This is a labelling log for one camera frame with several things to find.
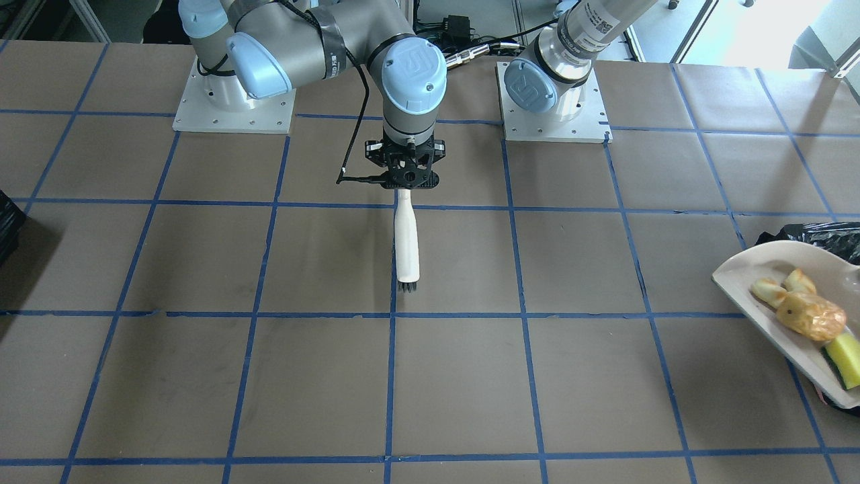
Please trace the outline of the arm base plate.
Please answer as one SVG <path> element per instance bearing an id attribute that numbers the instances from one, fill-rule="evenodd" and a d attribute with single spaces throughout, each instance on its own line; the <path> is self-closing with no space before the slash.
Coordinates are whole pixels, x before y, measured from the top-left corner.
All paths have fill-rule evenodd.
<path id="1" fill-rule="evenodd" d="M 499 100 L 508 141 L 611 143 L 613 135 L 596 73 L 557 91 L 533 67 L 497 63 Z"/>
<path id="2" fill-rule="evenodd" d="M 289 134 L 296 94 L 255 100 L 235 76 L 200 74 L 195 58 L 172 128 L 209 134 Z"/>

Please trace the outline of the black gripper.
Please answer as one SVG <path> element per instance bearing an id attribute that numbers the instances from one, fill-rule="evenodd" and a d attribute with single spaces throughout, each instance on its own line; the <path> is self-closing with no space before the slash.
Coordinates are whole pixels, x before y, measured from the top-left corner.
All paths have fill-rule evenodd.
<path id="1" fill-rule="evenodd" d="M 365 158 L 385 171 L 363 180 L 388 190 L 433 189 L 440 181 L 433 166 L 445 156 L 445 141 L 435 138 L 428 138 L 419 145 L 411 142 L 406 146 L 389 138 L 376 142 L 369 140 L 365 142 Z"/>

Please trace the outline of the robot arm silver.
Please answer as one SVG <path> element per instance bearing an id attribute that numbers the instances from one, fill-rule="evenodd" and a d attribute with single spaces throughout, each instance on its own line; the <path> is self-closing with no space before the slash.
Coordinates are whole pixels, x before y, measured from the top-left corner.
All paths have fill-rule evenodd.
<path id="1" fill-rule="evenodd" d="M 295 89 L 356 68 L 383 100 L 384 133 L 365 144 L 383 169 L 358 177 L 384 189 L 433 189 L 445 156 L 434 124 L 447 64 L 396 1 L 181 1 L 196 50 L 173 128 L 285 134 Z"/>
<path id="2" fill-rule="evenodd" d="M 542 28 L 504 71 L 505 91 L 522 110 L 572 120 L 593 61 L 654 1 L 580 1 Z"/>

